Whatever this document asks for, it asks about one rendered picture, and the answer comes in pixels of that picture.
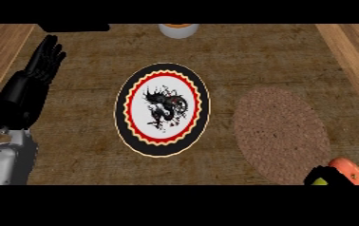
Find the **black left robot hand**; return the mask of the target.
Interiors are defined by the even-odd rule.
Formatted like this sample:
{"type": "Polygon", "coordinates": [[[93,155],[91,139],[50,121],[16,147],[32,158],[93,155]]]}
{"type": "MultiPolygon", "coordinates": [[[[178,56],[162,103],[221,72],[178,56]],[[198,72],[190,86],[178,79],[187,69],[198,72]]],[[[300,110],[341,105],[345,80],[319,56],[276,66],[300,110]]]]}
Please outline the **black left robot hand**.
{"type": "Polygon", "coordinates": [[[57,36],[47,35],[26,67],[13,74],[0,91],[0,129],[28,129],[35,123],[65,57],[57,36]]]}

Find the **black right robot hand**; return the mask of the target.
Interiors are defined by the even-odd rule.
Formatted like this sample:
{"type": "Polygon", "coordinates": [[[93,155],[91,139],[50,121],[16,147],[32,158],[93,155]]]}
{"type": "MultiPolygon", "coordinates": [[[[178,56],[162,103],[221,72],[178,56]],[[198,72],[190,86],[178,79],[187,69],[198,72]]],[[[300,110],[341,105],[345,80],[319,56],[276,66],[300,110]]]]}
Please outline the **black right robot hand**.
{"type": "Polygon", "coordinates": [[[353,186],[345,176],[338,172],[333,167],[317,166],[311,169],[302,182],[305,185],[311,185],[317,178],[323,178],[331,186],[353,186]]]}

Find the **brown round woven placemat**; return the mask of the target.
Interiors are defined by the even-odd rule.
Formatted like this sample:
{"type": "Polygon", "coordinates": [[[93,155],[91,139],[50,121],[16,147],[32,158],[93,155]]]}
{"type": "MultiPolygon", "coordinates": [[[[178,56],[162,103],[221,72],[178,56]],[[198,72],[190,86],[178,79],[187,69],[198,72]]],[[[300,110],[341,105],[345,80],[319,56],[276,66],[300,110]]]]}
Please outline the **brown round woven placemat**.
{"type": "Polygon", "coordinates": [[[235,139],[248,163],[280,185],[298,185],[331,157],[326,130],[316,111],[277,87],[252,89],[235,108],[235,139]]]}

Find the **black rimmed dragon print plate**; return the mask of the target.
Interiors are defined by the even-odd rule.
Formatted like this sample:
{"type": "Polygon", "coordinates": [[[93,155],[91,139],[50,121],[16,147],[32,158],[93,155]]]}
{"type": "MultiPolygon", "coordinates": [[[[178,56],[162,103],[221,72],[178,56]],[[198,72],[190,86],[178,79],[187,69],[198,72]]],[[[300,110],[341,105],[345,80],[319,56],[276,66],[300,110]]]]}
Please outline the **black rimmed dragon print plate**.
{"type": "Polygon", "coordinates": [[[158,63],[127,78],[113,121],[125,146],[141,156],[168,158],[201,138],[209,117],[205,83],[186,66],[158,63]]]}

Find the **orange pink fruit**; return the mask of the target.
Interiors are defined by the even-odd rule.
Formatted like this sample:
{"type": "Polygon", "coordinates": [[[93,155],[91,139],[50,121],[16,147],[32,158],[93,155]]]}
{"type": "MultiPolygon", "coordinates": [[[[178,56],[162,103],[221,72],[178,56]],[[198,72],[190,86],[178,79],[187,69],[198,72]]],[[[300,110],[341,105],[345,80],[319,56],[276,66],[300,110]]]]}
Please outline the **orange pink fruit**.
{"type": "Polygon", "coordinates": [[[335,158],[328,162],[328,166],[338,170],[354,185],[359,185],[359,166],[351,160],[335,158]]]}

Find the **flat black object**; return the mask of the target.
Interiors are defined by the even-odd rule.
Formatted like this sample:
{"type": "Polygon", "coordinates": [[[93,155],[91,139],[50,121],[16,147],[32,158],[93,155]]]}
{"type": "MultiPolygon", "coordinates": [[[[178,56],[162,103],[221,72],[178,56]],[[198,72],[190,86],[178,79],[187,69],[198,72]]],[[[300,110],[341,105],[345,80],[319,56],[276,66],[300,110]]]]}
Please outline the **flat black object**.
{"type": "Polygon", "coordinates": [[[107,31],[107,24],[39,24],[45,32],[107,31]]]}

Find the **white cup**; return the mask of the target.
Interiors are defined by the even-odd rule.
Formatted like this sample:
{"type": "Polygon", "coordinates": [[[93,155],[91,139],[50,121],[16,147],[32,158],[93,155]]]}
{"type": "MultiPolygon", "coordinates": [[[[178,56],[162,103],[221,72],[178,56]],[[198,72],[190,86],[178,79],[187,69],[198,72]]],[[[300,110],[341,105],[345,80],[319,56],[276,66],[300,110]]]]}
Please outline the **white cup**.
{"type": "Polygon", "coordinates": [[[183,39],[192,36],[199,28],[198,24],[159,24],[161,33],[172,38],[183,39]]]}

